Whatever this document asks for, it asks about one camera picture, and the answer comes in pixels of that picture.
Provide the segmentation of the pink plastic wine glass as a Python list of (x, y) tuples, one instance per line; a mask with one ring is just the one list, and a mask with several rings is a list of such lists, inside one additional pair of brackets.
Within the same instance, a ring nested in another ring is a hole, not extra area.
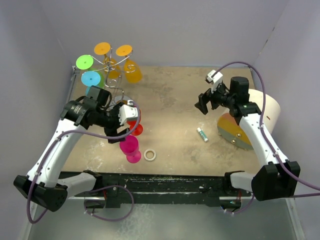
[(129, 163), (136, 164), (141, 160), (139, 141), (135, 136), (128, 135), (125, 141), (120, 142), (119, 147)]

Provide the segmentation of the orange wine glass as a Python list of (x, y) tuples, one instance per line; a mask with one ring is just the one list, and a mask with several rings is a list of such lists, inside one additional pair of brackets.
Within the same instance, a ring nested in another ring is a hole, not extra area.
[(113, 49), (108, 42), (100, 42), (94, 47), (94, 53), (103, 56), (103, 72), (108, 79), (117, 79), (120, 76), (120, 67), (112, 57)]
[(126, 80), (131, 84), (136, 84), (143, 78), (143, 75), (138, 64), (130, 59), (132, 52), (133, 47), (128, 44), (121, 45), (115, 51), (116, 55), (125, 58), (123, 71)]

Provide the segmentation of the blue plastic wine glass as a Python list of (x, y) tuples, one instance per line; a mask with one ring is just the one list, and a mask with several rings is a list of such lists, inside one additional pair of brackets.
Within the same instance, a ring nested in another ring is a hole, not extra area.
[(88, 94), (90, 87), (92, 87), (92, 86), (96, 86), (96, 87), (99, 87), (102, 89), (105, 87), (104, 77), (98, 71), (89, 70), (89, 71), (84, 72), (81, 75), (81, 82), (83, 85), (86, 86), (86, 90), (85, 90), (86, 95)]

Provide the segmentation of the orange wine glass front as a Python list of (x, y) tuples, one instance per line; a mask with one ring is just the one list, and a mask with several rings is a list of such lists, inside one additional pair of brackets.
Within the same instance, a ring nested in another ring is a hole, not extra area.
[(94, 53), (103, 56), (103, 72), (108, 79), (117, 79), (120, 76), (120, 67), (112, 57), (113, 49), (108, 42), (100, 42), (94, 47)]

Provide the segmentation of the green plastic wine glass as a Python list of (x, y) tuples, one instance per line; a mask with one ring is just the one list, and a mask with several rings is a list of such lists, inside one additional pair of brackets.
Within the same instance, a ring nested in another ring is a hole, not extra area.
[(94, 58), (88, 54), (84, 54), (84, 55), (79, 56), (77, 58), (75, 64), (78, 69), (83, 70), (84, 72), (87, 72), (87, 71), (100, 72), (97, 69), (93, 68)]

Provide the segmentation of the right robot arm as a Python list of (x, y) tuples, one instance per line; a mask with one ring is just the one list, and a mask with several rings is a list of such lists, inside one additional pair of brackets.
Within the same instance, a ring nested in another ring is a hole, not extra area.
[(229, 87), (222, 77), (213, 73), (209, 73), (205, 80), (212, 86), (198, 96), (195, 107), (204, 115), (208, 113), (208, 103), (213, 110), (219, 106), (228, 108), (241, 129), (239, 133), (247, 136), (261, 166), (257, 174), (245, 171), (225, 173), (228, 180), (222, 183), (223, 192), (233, 196), (242, 189), (253, 193), (259, 201), (292, 197), (297, 186), (294, 178), (299, 176), (301, 168), (296, 161), (288, 160), (270, 135), (260, 108), (250, 101), (248, 79), (232, 77)]

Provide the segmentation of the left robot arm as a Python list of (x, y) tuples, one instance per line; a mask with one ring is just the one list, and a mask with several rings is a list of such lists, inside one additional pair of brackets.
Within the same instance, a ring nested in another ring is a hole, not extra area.
[(132, 100), (127, 104), (116, 104), (106, 110), (111, 93), (97, 86), (91, 86), (87, 95), (69, 101), (60, 114), (54, 134), (43, 154), (26, 175), (18, 175), (13, 184), (26, 198), (27, 208), (38, 204), (55, 212), (67, 198), (88, 192), (98, 196), (103, 191), (103, 177), (91, 170), (84, 170), (76, 176), (60, 179), (60, 173), (70, 153), (83, 135), (90, 135), (90, 126), (104, 129), (103, 139), (110, 143), (124, 141), (131, 133), (126, 128), (117, 132), (127, 121), (137, 120), (140, 111)]

